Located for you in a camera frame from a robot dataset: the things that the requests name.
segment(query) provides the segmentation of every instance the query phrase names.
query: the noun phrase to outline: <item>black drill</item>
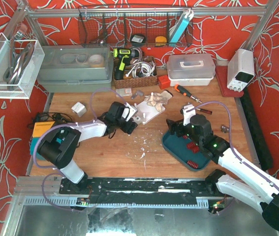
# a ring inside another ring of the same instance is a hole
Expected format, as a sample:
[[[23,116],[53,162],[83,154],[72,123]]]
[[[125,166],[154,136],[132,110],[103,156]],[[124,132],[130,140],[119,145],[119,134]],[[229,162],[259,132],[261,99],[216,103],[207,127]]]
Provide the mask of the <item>black drill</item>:
[[[130,65],[132,58],[137,58],[139,53],[134,49],[127,48],[115,48],[113,50],[113,56],[118,58],[119,64],[115,68],[115,79],[122,80],[124,76],[125,66]]]

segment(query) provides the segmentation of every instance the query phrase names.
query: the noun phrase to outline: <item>red box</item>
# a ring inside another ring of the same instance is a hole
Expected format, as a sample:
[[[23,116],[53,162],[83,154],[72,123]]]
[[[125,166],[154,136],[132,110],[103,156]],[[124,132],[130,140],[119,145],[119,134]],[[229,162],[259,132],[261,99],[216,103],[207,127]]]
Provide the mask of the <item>red box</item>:
[[[169,80],[169,77],[167,75],[162,75],[158,77],[158,82],[160,89],[166,89],[170,87],[171,81]]]

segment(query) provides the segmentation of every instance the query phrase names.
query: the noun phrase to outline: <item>wooden work surface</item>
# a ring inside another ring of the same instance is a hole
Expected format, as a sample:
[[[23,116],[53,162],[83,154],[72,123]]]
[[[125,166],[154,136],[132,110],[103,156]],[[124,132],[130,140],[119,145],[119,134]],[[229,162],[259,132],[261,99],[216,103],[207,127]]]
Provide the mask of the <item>wooden work surface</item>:
[[[208,86],[187,87],[202,102],[220,101],[223,102],[231,112],[232,116],[232,142],[234,147],[248,160],[252,160],[242,124],[238,115],[234,98],[222,97],[216,79],[213,79]],[[145,93],[161,92],[158,86],[138,88]],[[162,147],[161,138],[167,131],[166,119],[179,120],[183,116],[180,109],[188,102],[194,102],[174,88],[168,89],[174,96],[165,105],[166,110],[152,119],[146,125],[139,125],[129,136],[121,130],[117,130],[114,138],[108,137],[92,138],[81,142],[76,149],[74,160],[82,170],[91,177],[170,177],[170,178],[205,178],[215,169],[223,169],[221,166],[210,162],[202,171],[192,172],[184,167],[179,161],[168,154]],[[55,93],[50,112],[62,112],[70,114],[77,122],[93,119],[88,105],[88,111],[78,117],[71,111],[76,102],[89,103],[91,93]],[[124,97],[131,105],[139,104],[143,97]],[[93,108],[97,115],[108,111],[114,101],[120,101],[112,92],[99,92],[93,98]],[[211,122],[214,133],[228,139],[228,134],[220,131],[222,124],[228,126],[228,115],[226,110],[218,105],[211,104],[204,107],[212,110],[212,115],[203,114]],[[47,161],[38,161],[40,165],[48,165]],[[32,168],[31,176],[45,176],[55,172],[52,169],[39,169],[35,165]]]

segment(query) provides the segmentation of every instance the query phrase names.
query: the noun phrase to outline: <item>plastic tub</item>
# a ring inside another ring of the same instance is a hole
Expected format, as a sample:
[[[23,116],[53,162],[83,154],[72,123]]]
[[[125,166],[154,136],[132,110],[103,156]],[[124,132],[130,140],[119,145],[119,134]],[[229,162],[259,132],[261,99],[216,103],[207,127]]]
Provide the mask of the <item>plastic tub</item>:
[[[110,88],[113,56],[109,48],[43,47],[45,59],[38,82],[48,92],[93,92]]]
[[[167,68],[171,86],[206,86],[215,75],[210,54],[172,55]]]

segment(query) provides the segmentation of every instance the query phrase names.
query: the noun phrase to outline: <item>yellow device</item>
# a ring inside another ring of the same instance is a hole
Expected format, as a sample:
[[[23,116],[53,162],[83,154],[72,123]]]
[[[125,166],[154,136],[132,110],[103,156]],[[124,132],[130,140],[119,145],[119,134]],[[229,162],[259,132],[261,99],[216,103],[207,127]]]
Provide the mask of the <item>yellow device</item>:
[[[47,130],[52,128],[54,123],[55,123],[55,121],[36,122],[34,124],[32,137],[33,138],[41,137],[42,134],[44,134]]]
[[[122,80],[124,76],[125,66],[130,64],[132,58],[139,56],[137,50],[127,48],[115,48],[113,49],[113,56],[118,58],[119,64],[115,68],[115,79]]]

